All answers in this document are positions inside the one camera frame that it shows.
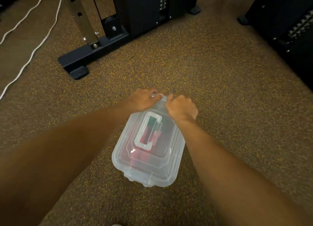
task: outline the metal post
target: metal post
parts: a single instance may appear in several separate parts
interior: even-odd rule
[[[98,47],[96,44],[98,42],[98,38],[95,34],[94,29],[88,19],[88,16],[84,10],[83,5],[80,0],[65,0],[66,5],[69,11],[72,14],[83,38],[88,44],[94,48]]]

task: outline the hand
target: hand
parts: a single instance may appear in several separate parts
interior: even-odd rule
[[[167,97],[166,108],[169,115],[175,122],[181,120],[194,121],[198,115],[198,109],[190,98],[186,98],[183,95],[178,96],[173,100],[173,94],[171,93]]]
[[[138,113],[152,107],[157,101],[163,97],[162,93],[153,88],[139,88],[133,92],[126,100],[129,102],[133,113]]]

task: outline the gym machine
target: gym machine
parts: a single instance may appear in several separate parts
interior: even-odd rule
[[[200,12],[197,0],[113,0],[116,14],[104,19],[100,17],[105,36],[98,38],[80,0],[65,2],[87,42],[58,58],[63,68],[76,80],[89,73],[87,65],[96,59],[170,19],[186,12],[193,15]]]
[[[313,0],[255,0],[237,20],[252,25],[313,91]]]

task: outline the person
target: person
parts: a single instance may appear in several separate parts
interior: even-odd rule
[[[68,185],[92,162],[132,113],[162,98],[140,88],[115,105],[76,117],[21,143],[0,162],[2,225],[38,225]],[[198,110],[182,95],[167,98],[201,182],[229,225],[308,225],[308,217],[270,181],[223,148],[196,122]]]

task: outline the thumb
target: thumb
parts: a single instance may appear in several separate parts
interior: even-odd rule
[[[163,94],[158,93],[153,98],[151,98],[151,102],[155,104],[156,102],[160,101],[163,98]]]
[[[174,98],[174,94],[170,93],[169,96],[167,96],[167,101],[166,101],[166,104],[170,103],[173,101],[173,98]]]

